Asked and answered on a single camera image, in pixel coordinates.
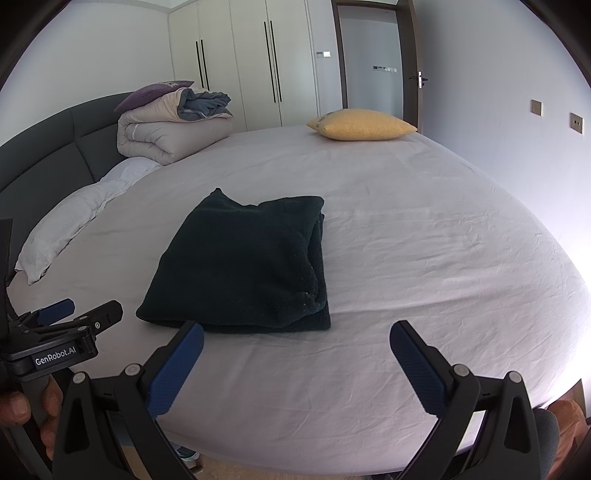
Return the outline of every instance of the dark green folded clothing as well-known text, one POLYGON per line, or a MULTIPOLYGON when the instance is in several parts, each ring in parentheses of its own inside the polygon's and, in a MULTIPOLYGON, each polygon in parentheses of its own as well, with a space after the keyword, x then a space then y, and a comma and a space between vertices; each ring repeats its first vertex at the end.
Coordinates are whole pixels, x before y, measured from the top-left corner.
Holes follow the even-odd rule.
POLYGON ((185 219, 136 315, 223 333, 326 330, 324 200, 240 205, 220 189, 185 219))

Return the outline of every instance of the purple cushion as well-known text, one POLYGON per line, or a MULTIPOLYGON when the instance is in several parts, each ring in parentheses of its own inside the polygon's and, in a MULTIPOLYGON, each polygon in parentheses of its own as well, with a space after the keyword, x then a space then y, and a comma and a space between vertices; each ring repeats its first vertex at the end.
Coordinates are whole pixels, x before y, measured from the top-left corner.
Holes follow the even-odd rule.
POLYGON ((115 112, 125 113, 128 110, 133 110, 134 108, 148 105, 150 102, 156 100, 156 98, 162 97, 162 95, 166 95, 170 92, 176 92, 179 88, 189 88, 193 83, 194 82, 189 80, 153 83, 152 85, 140 88, 129 95, 125 100, 117 105, 115 112))

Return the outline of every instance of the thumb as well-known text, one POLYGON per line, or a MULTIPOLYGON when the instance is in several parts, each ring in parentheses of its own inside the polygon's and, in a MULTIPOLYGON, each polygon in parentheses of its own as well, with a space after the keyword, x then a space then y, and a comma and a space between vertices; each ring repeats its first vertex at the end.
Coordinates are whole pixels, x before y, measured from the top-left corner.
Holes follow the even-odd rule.
POLYGON ((23 425, 31 417, 29 401, 20 392, 0 395, 0 426, 23 425))

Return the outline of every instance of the white pillow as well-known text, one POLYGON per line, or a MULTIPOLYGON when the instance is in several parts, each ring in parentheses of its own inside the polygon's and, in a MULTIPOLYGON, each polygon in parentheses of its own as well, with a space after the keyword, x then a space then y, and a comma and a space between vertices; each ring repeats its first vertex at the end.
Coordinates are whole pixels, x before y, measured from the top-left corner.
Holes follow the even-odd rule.
POLYGON ((131 186, 161 166, 158 162, 145 157, 128 158, 114 166, 107 175, 102 177, 101 181, 124 180, 129 182, 131 186))
POLYGON ((109 200, 161 166, 149 158, 128 158, 111 169, 100 182, 82 187, 63 199, 29 234, 15 269, 25 271, 29 285, 35 283, 109 200))

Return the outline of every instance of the brown wooden door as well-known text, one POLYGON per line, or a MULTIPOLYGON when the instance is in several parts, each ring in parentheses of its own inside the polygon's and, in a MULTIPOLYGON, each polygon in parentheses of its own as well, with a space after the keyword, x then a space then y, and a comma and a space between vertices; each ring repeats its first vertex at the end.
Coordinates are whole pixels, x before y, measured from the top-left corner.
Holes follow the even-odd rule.
POLYGON ((404 121, 417 127, 420 133, 423 127, 423 87, 426 79, 423 78, 421 44, 413 0, 399 0, 396 15, 404 75, 404 121))

